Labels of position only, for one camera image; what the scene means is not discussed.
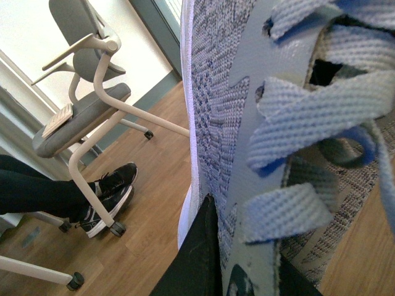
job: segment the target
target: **notebook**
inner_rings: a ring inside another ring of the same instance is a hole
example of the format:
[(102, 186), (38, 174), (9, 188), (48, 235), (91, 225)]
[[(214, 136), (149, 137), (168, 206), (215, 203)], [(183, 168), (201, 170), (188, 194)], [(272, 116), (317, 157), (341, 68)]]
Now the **notebook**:
[(60, 109), (46, 125), (43, 131), (43, 138), (48, 138), (53, 132), (55, 132), (61, 125), (67, 120), (73, 117), (73, 104), (69, 103)]

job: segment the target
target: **sneaker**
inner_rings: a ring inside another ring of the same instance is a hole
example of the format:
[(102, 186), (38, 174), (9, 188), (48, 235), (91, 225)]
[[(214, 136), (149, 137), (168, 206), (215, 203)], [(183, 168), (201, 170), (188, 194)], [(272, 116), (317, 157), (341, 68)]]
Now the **sneaker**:
[[(108, 195), (101, 202), (104, 208), (109, 211), (111, 218), (114, 218), (117, 213), (121, 212), (130, 203), (133, 194), (134, 188), (132, 185), (129, 185), (112, 195)], [(88, 237), (92, 238), (99, 234), (106, 227), (106, 224), (100, 218), (96, 210), (90, 205), (86, 216), (76, 225), (76, 228), (78, 227), (84, 229)]]
[(134, 162), (127, 163), (111, 173), (105, 174), (101, 179), (95, 181), (99, 182), (101, 192), (97, 194), (98, 197), (105, 197), (111, 195), (122, 186), (133, 185), (138, 174), (137, 166)]
[[(391, 165), (373, 122), (392, 109), (395, 64), (384, 61), (393, 60), (395, 23), (385, 12), (394, 11), (395, 2), (184, 4), (181, 57), (192, 186), (179, 233), (187, 233), (211, 194), (224, 293), (235, 294), (236, 286), (244, 295), (249, 286), (254, 295), (278, 295), (280, 244), (318, 284), (339, 233), (374, 184), (366, 176), (376, 176), (375, 170), (346, 168), (369, 164), (376, 152), (381, 198), (395, 232)], [(353, 156), (344, 138), (363, 152)], [(309, 153), (294, 158), (301, 152)], [(344, 195), (334, 200), (338, 189)], [(341, 199), (332, 218), (333, 202)]]

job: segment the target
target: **black shoe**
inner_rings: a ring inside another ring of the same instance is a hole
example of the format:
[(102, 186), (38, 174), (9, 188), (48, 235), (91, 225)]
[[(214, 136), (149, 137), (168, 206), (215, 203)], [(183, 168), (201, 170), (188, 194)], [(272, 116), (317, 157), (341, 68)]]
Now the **black shoe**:
[[(134, 194), (134, 188), (132, 185), (119, 189), (116, 193), (107, 196), (102, 200), (104, 208), (109, 212), (111, 218), (114, 218), (116, 214), (123, 210), (129, 203)], [(100, 218), (96, 210), (90, 205), (86, 216), (80, 221), (77, 227), (82, 227), (85, 230), (89, 238), (99, 234), (105, 227), (106, 224)]]
[(134, 162), (121, 166), (112, 173), (105, 174), (99, 182), (101, 194), (98, 197), (111, 195), (122, 186), (132, 185), (137, 178), (138, 169)]

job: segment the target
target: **black pants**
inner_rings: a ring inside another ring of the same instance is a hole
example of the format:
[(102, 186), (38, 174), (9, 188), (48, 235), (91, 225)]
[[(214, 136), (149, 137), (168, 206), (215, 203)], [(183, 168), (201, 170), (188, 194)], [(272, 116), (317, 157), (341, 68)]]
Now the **black pants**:
[[(94, 191), (94, 183), (89, 183)], [(77, 222), (89, 203), (74, 181), (53, 181), (8, 155), (0, 155), (0, 214), (47, 212)]]

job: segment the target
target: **chair leg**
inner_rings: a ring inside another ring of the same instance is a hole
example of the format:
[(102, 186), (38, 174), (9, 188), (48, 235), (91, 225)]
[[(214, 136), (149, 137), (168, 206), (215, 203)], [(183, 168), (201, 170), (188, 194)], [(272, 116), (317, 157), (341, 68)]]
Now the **chair leg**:
[[(78, 143), (82, 145), (82, 144), (84, 144), (85, 141), (86, 141), (86, 140), (84, 140), (84, 139), (80, 139), (80, 140), (78, 141)], [(101, 150), (101, 148), (100, 148), (98, 145), (93, 145), (93, 147), (90, 148), (90, 151), (91, 151), (96, 157), (98, 157), (100, 154), (103, 153), (103, 150)]]
[(170, 131), (174, 131), (175, 133), (189, 137), (189, 130), (188, 129), (183, 128), (178, 125), (175, 125), (174, 123), (164, 120), (163, 118), (160, 118), (160, 117), (155, 116), (151, 113), (145, 112), (139, 108), (136, 108), (132, 105), (126, 104), (124, 102), (121, 102), (121, 101), (109, 96), (104, 90), (103, 79), (104, 79), (104, 75), (106, 74), (107, 68), (110, 64), (110, 59), (111, 59), (111, 57), (107, 54), (103, 54), (101, 56), (99, 65), (96, 69), (96, 73), (94, 74), (94, 79), (93, 79), (94, 91), (96, 92), (96, 94), (100, 97), (100, 99), (103, 102), (105, 102), (106, 104), (109, 104), (110, 106), (113, 106), (114, 108), (116, 108), (118, 110), (122, 110), (124, 112), (130, 113), (134, 116), (137, 116), (137, 117), (140, 117), (144, 120), (155, 123), (156, 125), (159, 125), (159, 126), (166, 128)]
[(88, 202), (96, 210), (100, 218), (109, 228), (114, 228), (115, 235), (121, 236), (123, 234), (124, 226), (121, 223), (116, 223), (114, 219), (110, 216), (109, 212), (104, 208), (103, 204), (100, 202), (96, 194), (89, 187), (88, 183), (82, 177), (81, 173), (78, 171), (78, 162), (81, 157), (87, 153), (105, 134), (107, 134), (119, 121), (126, 115), (125, 112), (117, 111), (111, 116), (99, 129), (97, 129), (90, 137), (87, 139), (71, 156), (69, 160), (69, 171), (75, 182), (75, 184), (80, 188), (82, 193), (85, 195)]
[(63, 284), (70, 290), (77, 290), (84, 283), (83, 276), (80, 273), (74, 273), (74, 275), (71, 276), (69, 274), (60, 273), (58, 271), (10, 259), (4, 256), (0, 256), (0, 269), (22, 274), (24, 276), (31, 276), (36, 279), (55, 282), (56, 284)]
[(34, 217), (37, 220), (49, 223), (51, 225), (57, 226), (62, 232), (67, 232), (72, 227), (68, 221), (60, 219), (58, 217), (52, 216), (44, 212), (33, 212), (26, 213), (30, 217)]
[(145, 137), (149, 140), (152, 139), (152, 137), (154, 136), (153, 132), (150, 131), (149, 129), (147, 129), (145, 126), (142, 125), (138, 125), (137, 123), (128, 121), (126, 119), (121, 119), (121, 121), (119, 122), (121, 125), (126, 125), (130, 128), (134, 128), (135, 130), (141, 131), (144, 133)]

